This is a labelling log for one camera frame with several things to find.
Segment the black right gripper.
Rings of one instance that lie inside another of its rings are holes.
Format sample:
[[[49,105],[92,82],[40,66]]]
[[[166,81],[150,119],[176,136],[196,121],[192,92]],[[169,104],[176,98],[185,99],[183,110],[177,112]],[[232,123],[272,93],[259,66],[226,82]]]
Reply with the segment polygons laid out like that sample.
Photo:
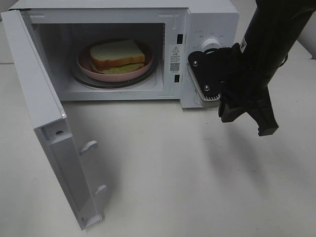
[[[279,128],[268,91],[255,92],[255,68],[245,62],[240,44],[219,48],[210,56],[221,95],[218,115],[221,122],[233,122],[248,114],[258,124],[258,135],[273,135]]]

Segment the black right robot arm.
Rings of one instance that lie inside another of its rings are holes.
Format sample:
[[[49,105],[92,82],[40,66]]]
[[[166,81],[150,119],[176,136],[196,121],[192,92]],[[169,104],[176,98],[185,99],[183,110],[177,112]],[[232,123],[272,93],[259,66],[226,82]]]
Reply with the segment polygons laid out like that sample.
[[[258,0],[242,43],[220,49],[214,67],[221,101],[219,117],[232,122],[248,113],[259,136],[272,135],[274,117],[268,84],[316,10],[314,0]]]

